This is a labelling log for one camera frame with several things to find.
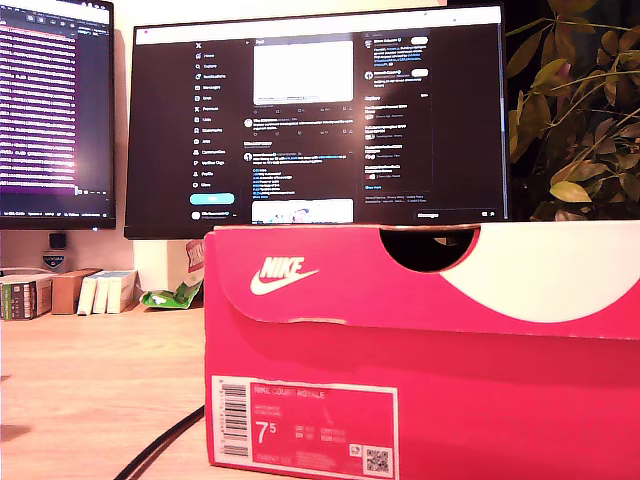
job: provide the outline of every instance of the nike swoosh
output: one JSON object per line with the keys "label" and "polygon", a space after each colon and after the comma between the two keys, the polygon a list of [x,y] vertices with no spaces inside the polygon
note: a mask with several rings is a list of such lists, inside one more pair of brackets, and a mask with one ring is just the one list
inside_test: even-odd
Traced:
{"label": "nike swoosh", "polygon": [[311,272],[305,273],[294,273],[289,275],[288,277],[281,278],[280,280],[274,280],[273,282],[263,283],[260,280],[260,270],[256,272],[256,274],[251,279],[251,285],[249,285],[249,290],[254,295],[266,295],[267,293],[275,292],[276,290],[280,290],[282,287],[286,287],[287,285],[291,285],[294,282],[302,280],[303,278],[310,277],[314,273],[318,273],[319,270],[313,270]]}

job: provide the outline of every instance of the size number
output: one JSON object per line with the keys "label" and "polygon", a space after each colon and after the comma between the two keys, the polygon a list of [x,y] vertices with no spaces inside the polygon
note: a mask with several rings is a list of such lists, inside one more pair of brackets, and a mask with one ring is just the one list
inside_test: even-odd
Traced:
{"label": "size number", "polygon": [[262,443],[264,441],[264,434],[269,431],[269,433],[276,433],[276,424],[273,422],[258,422],[256,421],[256,425],[262,427],[260,429],[260,435],[258,435],[258,443]]}

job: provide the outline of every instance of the computer monitor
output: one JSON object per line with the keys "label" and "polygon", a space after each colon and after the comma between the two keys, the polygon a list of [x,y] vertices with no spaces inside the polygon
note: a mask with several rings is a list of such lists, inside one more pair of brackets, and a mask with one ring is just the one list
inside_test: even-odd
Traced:
{"label": "computer monitor", "polygon": [[114,228],[113,4],[0,0],[0,228]]}
{"label": "computer monitor", "polygon": [[125,236],[504,221],[500,6],[134,29]]}

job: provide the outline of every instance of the second monitor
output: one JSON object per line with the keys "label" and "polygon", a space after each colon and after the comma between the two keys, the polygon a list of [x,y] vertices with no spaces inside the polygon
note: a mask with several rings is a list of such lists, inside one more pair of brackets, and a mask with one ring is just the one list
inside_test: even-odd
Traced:
{"label": "second monitor", "polygon": [[137,27],[125,235],[508,219],[502,39],[498,6]]}

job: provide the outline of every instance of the nike shoe box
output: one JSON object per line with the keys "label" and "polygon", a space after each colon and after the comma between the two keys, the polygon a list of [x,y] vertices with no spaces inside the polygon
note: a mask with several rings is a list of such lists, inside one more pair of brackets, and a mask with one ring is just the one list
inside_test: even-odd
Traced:
{"label": "nike shoe box", "polygon": [[442,263],[425,258],[429,229],[208,234],[210,463],[312,479],[640,478],[640,221],[466,235],[425,271]]}

